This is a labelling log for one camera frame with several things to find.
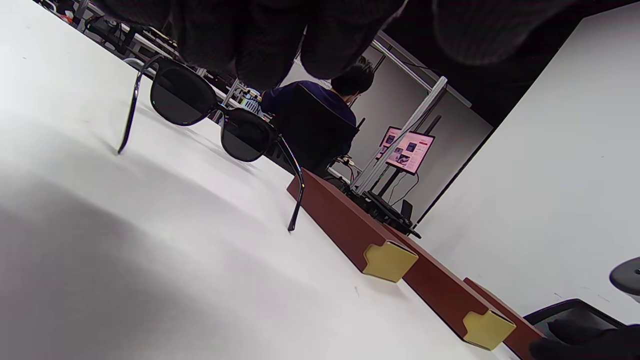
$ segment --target sunglasses lens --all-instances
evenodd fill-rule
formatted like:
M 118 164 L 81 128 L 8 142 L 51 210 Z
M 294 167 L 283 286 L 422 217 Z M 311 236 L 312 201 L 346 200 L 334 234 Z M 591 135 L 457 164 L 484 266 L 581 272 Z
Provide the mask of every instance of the sunglasses lens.
M 189 126 L 207 116 L 216 97 L 209 84 L 191 71 L 161 66 L 151 88 L 151 103 L 169 122 Z
M 256 160 L 267 151 L 274 137 L 273 130 L 256 114 L 244 109 L 227 113 L 222 146 L 234 158 L 246 162 Z

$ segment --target monitor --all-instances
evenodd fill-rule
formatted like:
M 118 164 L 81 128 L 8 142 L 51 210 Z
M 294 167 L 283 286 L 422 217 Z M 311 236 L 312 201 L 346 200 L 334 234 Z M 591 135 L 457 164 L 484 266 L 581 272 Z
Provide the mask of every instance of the monitor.
M 382 157 L 394 140 L 400 135 L 401 131 L 402 129 L 398 127 L 389 126 L 385 137 L 380 143 L 380 151 L 376 159 Z M 391 157 L 387 160 L 387 164 L 408 172 L 411 175 L 415 175 L 422 164 L 422 160 L 424 160 L 425 155 L 431 148 L 433 140 L 435 140 L 434 136 L 409 131 L 402 141 L 400 141 L 394 153 L 391 154 Z

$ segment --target ceiling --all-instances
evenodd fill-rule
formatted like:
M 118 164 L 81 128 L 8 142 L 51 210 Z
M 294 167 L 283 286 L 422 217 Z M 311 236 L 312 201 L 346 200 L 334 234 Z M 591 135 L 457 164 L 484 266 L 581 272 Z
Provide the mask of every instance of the ceiling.
M 581 19 L 638 0 L 582 0 L 534 30 L 508 59 L 489 66 L 462 65 L 439 48 L 433 33 L 431 0 L 409 0 L 385 33 L 437 74 L 444 75 L 471 108 L 498 126 L 547 66 Z

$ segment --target sunglasses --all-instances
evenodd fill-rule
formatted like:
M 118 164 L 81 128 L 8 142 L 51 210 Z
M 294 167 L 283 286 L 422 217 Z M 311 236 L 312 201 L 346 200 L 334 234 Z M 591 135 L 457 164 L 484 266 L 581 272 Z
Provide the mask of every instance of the sunglasses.
M 220 131 L 222 147 L 233 158 L 246 163 L 257 160 L 278 144 L 300 181 L 300 193 L 288 227 L 290 232 L 294 231 L 305 183 L 300 166 L 287 142 L 273 125 L 258 115 L 241 108 L 229 110 L 220 105 L 211 85 L 176 61 L 157 55 L 149 59 L 138 72 L 127 127 L 118 154 L 124 150 L 129 140 L 140 80 L 145 71 L 153 65 L 157 65 L 157 70 L 151 86 L 151 105 L 168 122 L 179 126 L 191 126 L 220 111 L 223 114 Z

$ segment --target white partition wall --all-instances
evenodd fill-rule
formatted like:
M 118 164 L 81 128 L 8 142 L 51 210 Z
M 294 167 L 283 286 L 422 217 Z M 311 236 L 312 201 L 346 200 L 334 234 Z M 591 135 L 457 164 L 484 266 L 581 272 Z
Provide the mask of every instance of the white partition wall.
M 417 231 L 526 315 L 580 298 L 627 323 L 640 256 L 640 4 L 584 19 Z
M 383 45 L 388 44 L 382 38 L 378 40 Z M 409 60 L 396 50 L 394 50 L 394 54 L 401 60 Z M 382 55 L 370 47 L 364 56 L 376 64 Z M 423 75 L 423 80 L 431 86 L 435 84 L 434 79 L 418 69 L 415 70 L 418 75 Z M 300 80 L 315 81 L 329 86 L 328 82 L 314 79 L 307 74 L 301 64 L 295 63 L 289 75 L 284 79 L 283 85 Z M 387 128 L 389 126 L 402 127 L 427 94 L 424 87 L 420 86 L 397 65 L 390 60 L 385 60 L 376 71 L 371 89 L 358 98 L 352 107 L 358 121 L 362 118 L 367 119 L 353 140 L 349 152 L 354 162 L 365 167 L 376 152 Z M 414 206 L 413 221 L 420 217 L 440 193 L 440 190 L 492 130 L 491 125 L 450 92 L 444 95 L 421 130 L 425 130 L 437 115 L 442 115 L 442 121 L 433 131 L 436 142 L 420 167 L 420 183 L 406 198 Z M 335 165 L 334 169 L 347 177 L 349 176 L 349 170 L 342 165 Z M 382 187 L 391 173 L 392 170 L 387 172 L 376 188 L 377 190 Z M 406 176 L 402 179 L 393 193 L 391 202 L 395 202 L 404 195 L 416 180 L 417 178 L 412 176 Z M 385 200 L 388 200 L 389 195 L 391 195 L 390 191 L 385 195 Z

